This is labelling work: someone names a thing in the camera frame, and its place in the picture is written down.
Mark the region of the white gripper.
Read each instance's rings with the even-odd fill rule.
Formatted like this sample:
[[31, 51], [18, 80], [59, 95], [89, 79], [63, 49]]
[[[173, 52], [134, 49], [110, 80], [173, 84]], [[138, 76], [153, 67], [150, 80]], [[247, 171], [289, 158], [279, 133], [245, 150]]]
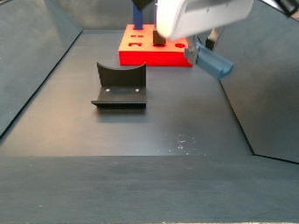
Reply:
[[171, 40], [187, 38], [185, 57], [195, 64], [199, 39], [195, 34], [209, 30], [206, 47], [213, 51], [225, 28], [249, 16], [254, 0], [158, 0], [157, 29]]

